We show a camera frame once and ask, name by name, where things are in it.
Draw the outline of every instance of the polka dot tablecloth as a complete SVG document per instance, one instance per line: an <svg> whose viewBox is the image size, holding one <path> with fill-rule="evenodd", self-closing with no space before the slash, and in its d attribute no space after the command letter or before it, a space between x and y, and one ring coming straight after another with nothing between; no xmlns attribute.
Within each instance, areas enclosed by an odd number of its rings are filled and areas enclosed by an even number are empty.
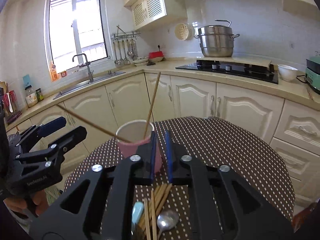
<svg viewBox="0 0 320 240"><path fill-rule="evenodd" d="M172 132L172 140L183 145L189 154L195 155L206 165L218 167L227 164L259 191L288 220L292 220L294 191L282 158L264 141L252 133L225 120L186 117L155 122L160 152L164 155L166 130ZM65 189L95 164L104 167L117 165L122 160L116 140L112 138L96 148L67 178ZM164 167L157 174L153 187L168 183ZM135 186L135 201L150 198L152 186ZM164 240L190 239L189 202L187 186L172 187L165 209L175 209L180 223Z"/></svg>

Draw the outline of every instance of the green appliance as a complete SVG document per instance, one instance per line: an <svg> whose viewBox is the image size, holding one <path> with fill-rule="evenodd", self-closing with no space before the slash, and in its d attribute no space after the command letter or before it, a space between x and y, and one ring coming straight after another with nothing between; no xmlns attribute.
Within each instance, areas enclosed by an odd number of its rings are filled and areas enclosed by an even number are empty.
<svg viewBox="0 0 320 240"><path fill-rule="evenodd" d="M307 59L306 82L320 95L320 64Z"/></svg>

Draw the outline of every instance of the stainless steel sink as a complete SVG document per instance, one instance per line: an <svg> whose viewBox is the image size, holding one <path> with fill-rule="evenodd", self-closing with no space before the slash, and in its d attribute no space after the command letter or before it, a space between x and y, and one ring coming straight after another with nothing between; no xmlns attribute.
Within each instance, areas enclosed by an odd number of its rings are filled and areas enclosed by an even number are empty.
<svg viewBox="0 0 320 240"><path fill-rule="evenodd" d="M64 90L61 90L55 97L54 99L57 99L61 96L64 96L68 93L71 93L73 91L76 91L80 88L84 88L90 84L94 84L95 82L99 82L99 81L102 81L102 80L105 80L105 79L108 79L108 78L111 78L111 77L114 77L114 76L118 76L118 75L121 75L121 74L124 74L125 72L122 72L122 71L115 71L115 72L112 72L112 73L108 73L106 75L103 75L103 76L99 76L99 77L96 77L93 79L93 82L90 82L89 80L86 80L86 81L83 81L81 83L78 83L74 86L71 86L69 88L66 88Z"/></svg>

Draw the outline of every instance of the lid handle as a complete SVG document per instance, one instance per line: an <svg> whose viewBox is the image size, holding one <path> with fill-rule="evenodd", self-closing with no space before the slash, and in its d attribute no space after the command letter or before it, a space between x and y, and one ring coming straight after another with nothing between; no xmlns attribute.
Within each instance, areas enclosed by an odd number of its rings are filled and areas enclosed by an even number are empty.
<svg viewBox="0 0 320 240"><path fill-rule="evenodd" d="M216 22L226 22L226 23L229 23L229 26L228 27L230 27L230 25L231 25L231 21L227 21L227 20L215 20Z"/></svg>

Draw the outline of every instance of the pink cup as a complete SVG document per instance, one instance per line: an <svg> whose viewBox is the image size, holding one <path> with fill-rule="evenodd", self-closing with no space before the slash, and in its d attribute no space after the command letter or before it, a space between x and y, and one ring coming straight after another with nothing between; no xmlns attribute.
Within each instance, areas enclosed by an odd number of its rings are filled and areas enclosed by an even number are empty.
<svg viewBox="0 0 320 240"><path fill-rule="evenodd" d="M126 143L123 141L118 142L118 146L124 158L130 157L136 154L138 146L149 143L151 137L151 131L155 131L155 127L152 123L149 123L147 130L147 136L144 139L143 133L146 126L146 120L134 120L127 122L124 125L120 126L116 132L116 135L126 138L132 143ZM157 142L156 147L156 160L155 160L155 173L159 172L162 166L162 158L160 154L159 144Z"/></svg>

